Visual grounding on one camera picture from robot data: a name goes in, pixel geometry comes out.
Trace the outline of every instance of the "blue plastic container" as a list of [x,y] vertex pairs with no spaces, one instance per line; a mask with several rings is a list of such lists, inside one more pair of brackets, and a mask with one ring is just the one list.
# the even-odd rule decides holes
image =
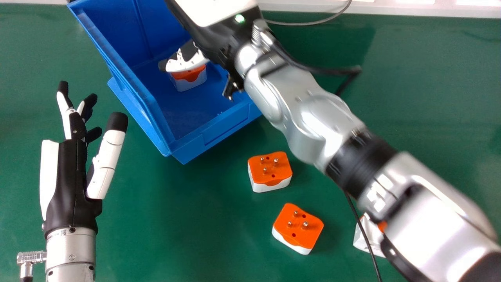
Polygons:
[[111,90],[158,150],[191,161],[261,115],[246,93],[222,96],[226,71],[207,65],[207,81],[177,92],[157,63],[189,34],[163,0],[77,0],[68,7],[108,65]]

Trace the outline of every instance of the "wire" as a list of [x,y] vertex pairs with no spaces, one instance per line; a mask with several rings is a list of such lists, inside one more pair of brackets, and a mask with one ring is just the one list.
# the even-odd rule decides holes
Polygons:
[[367,238],[367,234],[365,234],[365,230],[362,227],[362,222],[360,222],[360,217],[358,216],[357,210],[353,206],[353,202],[351,201],[350,195],[348,195],[348,192],[346,192],[346,191],[343,191],[343,192],[345,194],[346,200],[348,200],[348,204],[350,205],[350,209],[353,212],[355,219],[357,220],[358,227],[360,228],[360,231],[362,232],[362,235],[364,236],[365,243],[367,244],[367,248],[369,249],[369,254],[371,254],[372,264],[374,265],[374,269],[376,270],[377,280],[379,282],[382,282],[383,280],[381,279],[381,273],[379,273],[379,267],[377,266],[376,257],[374,256],[374,253],[372,252],[372,247],[371,247],[371,244],[369,243],[369,238]]
[[278,40],[275,40],[273,44],[270,46],[270,48],[273,51],[275,51],[280,57],[282,57],[285,61],[287,61],[290,65],[309,71],[311,73],[327,74],[334,76],[347,75],[348,77],[345,79],[345,81],[343,81],[343,83],[341,83],[338,89],[336,89],[336,92],[334,92],[336,96],[341,96],[341,93],[344,91],[344,89],[362,72],[362,68],[360,66],[354,66],[350,68],[337,68],[337,69],[307,66],[305,64],[300,63],[293,56],[291,56],[284,49],[284,47],[280,44]]
[[272,21],[272,20],[265,20],[269,24],[274,24],[274,25],[279,25],[279,26],[288,26],[288,27],[306,27],[306,26],[314,26],[314,25],[319,25],[323,24],[329,21],[332,21],[333,19],[339,17],[344,11],[346,11],[349,6],[351,5],[351,2],[353,0],[348,0],[346,2],[346,5],[337,13],[333,14],[330,17],[327,17],[322,20],[314,21],[314,22],[306,22],[306,23],[286,23],[286,22],[277,22],[277,21]]

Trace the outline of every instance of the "green indicator light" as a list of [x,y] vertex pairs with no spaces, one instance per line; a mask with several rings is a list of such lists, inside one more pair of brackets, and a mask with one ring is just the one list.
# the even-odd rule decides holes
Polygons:
[[239,24],[242,24],[245,23],[245,18],[241,14],[238,14],[235,16],[235,21]]

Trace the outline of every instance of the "green table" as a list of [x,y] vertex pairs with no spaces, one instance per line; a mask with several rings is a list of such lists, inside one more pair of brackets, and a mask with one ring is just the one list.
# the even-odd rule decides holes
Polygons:
[[[305,62],[362,64],[364,74],[344,94],[353,112],[473,198],[501,233],[499,27],[499,20],[344,15],[274,30]],[[99,95],[89,125],[104,126],[110,112],[125,110],[109,78],[67,8],[0,6],[1,281],[17,281],[18,251],[45,248],[40,144],[64,138],[59,80],[69,81],[74,101]],[[337,86],[329,77],[318,81],[330,91]],[[289,153],[290,186],[253,193],[247,159],[278,150]],[[308,256],[271,235],[286,202],[325,223]],[[97,281],[375,281],[369,255],[352,246],[355,222],[341,191],[294,158],[263,118],[185,166],[162,157],[132,120],[98,223]],[[403,280],[388,262],[378,263],[386,281]],[[43,281],[43,267],[35,269],[35,281]]]

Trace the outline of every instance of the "robotic hand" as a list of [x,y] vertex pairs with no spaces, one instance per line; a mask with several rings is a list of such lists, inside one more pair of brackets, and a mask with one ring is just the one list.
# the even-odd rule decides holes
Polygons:
[[501,281],[501,247],[478,206],[322,89],[315,68],[285,52],[254,0],[165,2],[194,46],[228,71],[224,96],[245,89],[298,159],[333,179],[372,221],[386,223],[382,251],[408,280]]
[[96,217],[110,186],[122,149],[128,118],[114,112],[108,120],[98,154],[86,171],[87,145],[101,136],[99,127],[87,131],[97,95],[85,98],[75,110],[68,83],[56,94],[65,141],[42,141],[40,207],[47,251],[20,252],[21,282],[33,281],[33,264],[45,262],[46,281],[94,281]]

